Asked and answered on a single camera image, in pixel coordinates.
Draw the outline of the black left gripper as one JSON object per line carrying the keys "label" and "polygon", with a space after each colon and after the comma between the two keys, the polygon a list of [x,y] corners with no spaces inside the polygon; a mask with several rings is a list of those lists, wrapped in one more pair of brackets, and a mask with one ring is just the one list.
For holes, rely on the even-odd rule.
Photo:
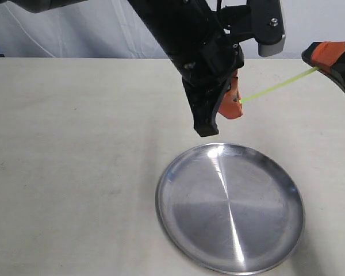
{"label": "black left gripper", "polygon": [[172,62],[182,75],[193,128],[201,137],[217,135],[217,113],[229,120],[243,115],[236,72],[244,65],[239,44],[253,37],[252,7],[213,11],[194,5],[184,12],[178,34],[179,52]]}

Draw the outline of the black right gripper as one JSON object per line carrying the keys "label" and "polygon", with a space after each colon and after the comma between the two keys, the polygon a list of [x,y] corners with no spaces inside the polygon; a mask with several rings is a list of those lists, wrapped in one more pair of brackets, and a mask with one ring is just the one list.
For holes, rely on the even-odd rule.
{"label": "black right gripper", "polygon": [[313,42],[302,52],[301,58],[328,74],[345,93],[345,41]]}

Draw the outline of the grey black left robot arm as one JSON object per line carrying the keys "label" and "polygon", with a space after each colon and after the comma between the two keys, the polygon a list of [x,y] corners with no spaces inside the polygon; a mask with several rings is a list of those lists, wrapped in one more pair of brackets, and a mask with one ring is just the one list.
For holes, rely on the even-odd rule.
{"label": "grey black left robot arm", "polygon": [[224,93],[243,66],[239,42],[206,1],[0,1],[7,57],[154,58],[182,77],[202,137],[218,134]]}

